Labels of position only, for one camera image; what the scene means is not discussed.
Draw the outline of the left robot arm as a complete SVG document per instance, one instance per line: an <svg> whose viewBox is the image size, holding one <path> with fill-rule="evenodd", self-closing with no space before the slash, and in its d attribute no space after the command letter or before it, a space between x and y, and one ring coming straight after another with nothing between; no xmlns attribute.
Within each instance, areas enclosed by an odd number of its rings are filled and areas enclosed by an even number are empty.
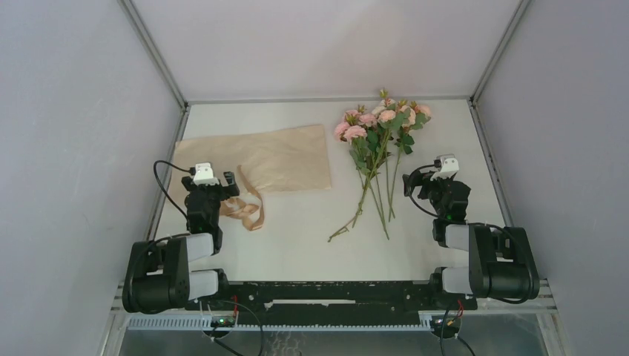
<svg viewBox="0 0 629 356"><path fill-rule="evenodd" d="M158 314L181 309L200 297L214 309L223 309L231 302L232 290L222 269L192 271L190 267L222 248L221 204L240 193L233 172L225 172L224 178L225 185L206 168L183 177L188 192L184 199L187 231L133 244L122 288L127 312Z"/></svg>

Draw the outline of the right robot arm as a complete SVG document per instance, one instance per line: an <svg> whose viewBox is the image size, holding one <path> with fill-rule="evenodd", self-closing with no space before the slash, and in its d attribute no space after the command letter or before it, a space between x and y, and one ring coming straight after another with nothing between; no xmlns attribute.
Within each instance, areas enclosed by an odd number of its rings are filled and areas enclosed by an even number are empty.
<svg viewBox="0 0 629 356"><path fill-rule="evenodd" d="M432 235L442 248L467 253L463 267L440 267L431 276L429 301L449 308L458 296L491 298L521 304L538 297L541 281L527 232L467 220L471 189L452 177L413 171L403 176L404 195L414 205L426 200L432 206Z"/></svg>

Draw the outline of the pink fake rose bunch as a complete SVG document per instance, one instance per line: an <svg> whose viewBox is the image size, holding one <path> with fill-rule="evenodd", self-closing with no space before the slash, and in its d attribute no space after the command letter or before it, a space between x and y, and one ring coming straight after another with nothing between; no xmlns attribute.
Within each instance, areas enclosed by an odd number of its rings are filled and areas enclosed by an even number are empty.
<svg viewBox="0 0 629 356"><path fill-rule="evenodd" d="M409 108L407 100L393 99L385 88L380 89L379 96L380 102L372 109L359 104L355 109L345 111L341 122L334 129L334 138L349 147L349 155L358 173L361 193L354 215L328 237L329 242L357 225L368 195L374 200L383 232L385 237L389 238L379 175L381 167L388 163L392 155L389 143L394 136L394 130L401 128L407 121Z"/></svg>

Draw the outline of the brown wrapping paper sheet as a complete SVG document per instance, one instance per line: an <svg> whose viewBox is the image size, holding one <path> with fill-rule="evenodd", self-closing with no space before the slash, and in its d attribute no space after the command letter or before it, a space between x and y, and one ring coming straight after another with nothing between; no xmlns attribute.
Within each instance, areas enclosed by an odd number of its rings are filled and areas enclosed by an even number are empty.
<svg viewBox="0 0 629 356"><path fill-rule="evenodd" d="M326 132L310 125L265 133L184 139L175 147L173 163L189 168L209 162L214 173L237 172L260 193L330 189Z"/></svg>

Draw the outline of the tan ribbon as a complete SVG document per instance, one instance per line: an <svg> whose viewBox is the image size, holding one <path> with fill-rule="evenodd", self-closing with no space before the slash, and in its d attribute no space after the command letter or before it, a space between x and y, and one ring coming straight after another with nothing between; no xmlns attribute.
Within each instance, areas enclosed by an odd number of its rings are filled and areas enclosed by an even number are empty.
<svg viewBox="0 0 629 356"><path fill-rule="evenodd" d="M237 173L247 193L255 197L257 201L246 202L239 196L230 197L221 202L220 216L239 220L247 231L260 230L266 219L263 198L260 192L249 182L241 165L237 166Z"/></svg>

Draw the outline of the pink fake rose stem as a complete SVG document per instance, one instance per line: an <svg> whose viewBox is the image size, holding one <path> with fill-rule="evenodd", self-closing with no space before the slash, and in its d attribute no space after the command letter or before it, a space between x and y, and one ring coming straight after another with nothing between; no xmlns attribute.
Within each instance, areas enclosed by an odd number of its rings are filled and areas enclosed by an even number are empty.
<svg viewBox="0 0 629 356"><path fill-rule="evenodd" d="M385 133L389 132L389 148L384 165L389 206L386 219L390 222L395 218L394 190L401 158L403 155L410 155L413 152L415 139L412 137L412 133L422 129L431 120L432 111L428 105L418 104L415 101L396 102L393 99L385 98L374 109L373 114L378 123L383 126Z"/></svg>

